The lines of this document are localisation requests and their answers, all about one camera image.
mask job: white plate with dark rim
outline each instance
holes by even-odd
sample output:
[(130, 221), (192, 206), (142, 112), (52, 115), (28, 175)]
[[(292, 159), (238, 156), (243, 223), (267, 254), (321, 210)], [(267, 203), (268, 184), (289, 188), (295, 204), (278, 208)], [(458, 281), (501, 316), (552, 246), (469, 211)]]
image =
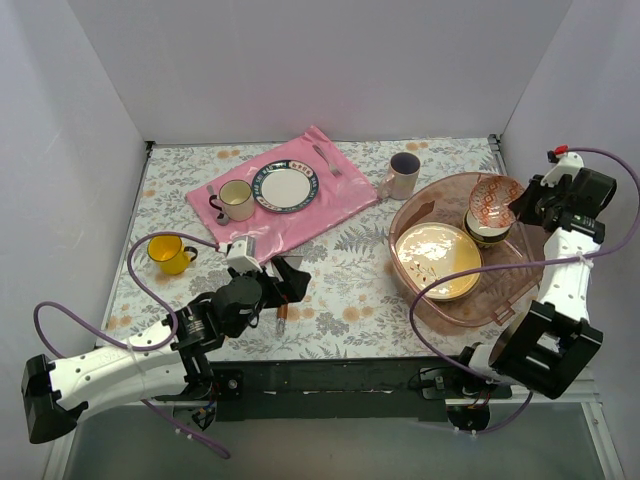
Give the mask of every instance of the white plate with dark rim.
[(256, 202), (274, 213), (293, 213), (308, 206), (318, 194), (318, 176), (306, 163), (278, 160), (265, 165), (251, 183)]

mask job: floral tablecloth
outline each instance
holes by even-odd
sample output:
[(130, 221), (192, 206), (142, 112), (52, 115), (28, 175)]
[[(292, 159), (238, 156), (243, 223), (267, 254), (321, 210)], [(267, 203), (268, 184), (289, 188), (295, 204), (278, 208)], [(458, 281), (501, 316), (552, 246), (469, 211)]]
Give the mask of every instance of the floral tablecloth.
[[(174, 230), (211, 240), (185, 194), (274, 144), (158, 147), (149, 159), (142, 197), (135, 212), (129, 247), (143, 235)], [(377, 185), (391, 156), (410, 151), (422, 161), (416, 191), (430, 182), (465, 171), (498, 172), (488, 141), (483, 138), (424, 139), (387, 142), (339, 142), (347, 158)], [(312, 275), (308, 295), (289, 307), (285, 334), (277, 337), (275, 311), (260, 315), (256, 329), (209, 354), (211, 360), (292, 360), (431, 355), (417, 340), (407, 319), (408, 307), (391, 277), (387, 232), (401, 201), (384, 200), (332, 230), (296, 248), (304, 255), (302, 270)], [(198, 246), (199, 256), (183, 274), (162, 274), (141, 248), (134, 267), (152, 290), (180, 308), (196, 295), (229, 281), (224, 257)], [(122, 339), (149, 327), (166, 312), (131, 280), (122, 268), (111, 313), (103, 329)], [(530, 298), (514, 310), (521, 315)], [(495, 339), (495, 324), (443, 337), (421, 327), (427, 338), (448, 354), (465, 345)]]

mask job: wall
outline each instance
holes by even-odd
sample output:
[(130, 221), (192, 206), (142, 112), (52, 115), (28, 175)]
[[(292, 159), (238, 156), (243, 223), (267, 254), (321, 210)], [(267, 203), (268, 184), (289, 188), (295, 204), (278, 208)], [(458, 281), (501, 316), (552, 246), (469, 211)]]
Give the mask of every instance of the wall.
[[(144, 143), (64, 0), (0, 0), (0, 478), (40, 478), (20, 383), (43, 353), (34, 305), (57, 300), (99, 325), (144, 162)], [(61, 315), (67, 354), (94, 341)]]
[(500, 133), (570, 0), (69, 0), (164, 143)]
[[(504, 134), (507, 169), (521, 180), (548, 169), (545, 151), (568, 143), (609, 149), (640, 170), (640, 4), (574, 0)], [(601, 215), (611, 245), (638, 204), (628, 175), (606, 158), (585, 157), (615, 176), (618, 193)], [(596, 262), (589, 293), (592, 323), (605, 344), (592, 362), (605, 416), (627, 478), (640, 478), (637, 315), (640, 237)]]

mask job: pink placemat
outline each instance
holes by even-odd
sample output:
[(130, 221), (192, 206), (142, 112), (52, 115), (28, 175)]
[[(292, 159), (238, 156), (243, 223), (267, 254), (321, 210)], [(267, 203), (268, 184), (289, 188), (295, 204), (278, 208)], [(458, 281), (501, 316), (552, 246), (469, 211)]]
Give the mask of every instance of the pink placemat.
[[(334, 177), (327, 163), (313, 149), (318, 145), (342, 175)], [(251, 184), (265, 165), (278, 160), (299, 160), (316, 172), (319, 191), (308, 207), (294, 213), (272, 213), (256, 202), (256, 211), (244, 222), (231, 220), (221, 226), (215, 221), (217, 211), (209, 205), (207, 186), (220, 191), (229, 180)], [(274, 255), (291, 250), (322, 232), (343, 222), (377, 200), (369, 180), (317, 127), (312, 126), (298, 138), (280, 145), (187, 193), (187, 200), (218, 242), (230, 242), (242, 235), (256, 239), (256, 259), (264, 263)]]

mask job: black mug handle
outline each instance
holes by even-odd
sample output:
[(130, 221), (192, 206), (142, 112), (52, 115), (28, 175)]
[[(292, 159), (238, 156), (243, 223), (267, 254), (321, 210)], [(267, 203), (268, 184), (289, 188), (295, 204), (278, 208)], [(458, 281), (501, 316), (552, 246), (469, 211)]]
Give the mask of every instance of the black mug handle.
[(189, 257), (189, 262), (193, 262), (198, 258), (198, 250), (196, 250), (195, 247), (184, 247), (184, 251), (193, 253), (193, 257)]

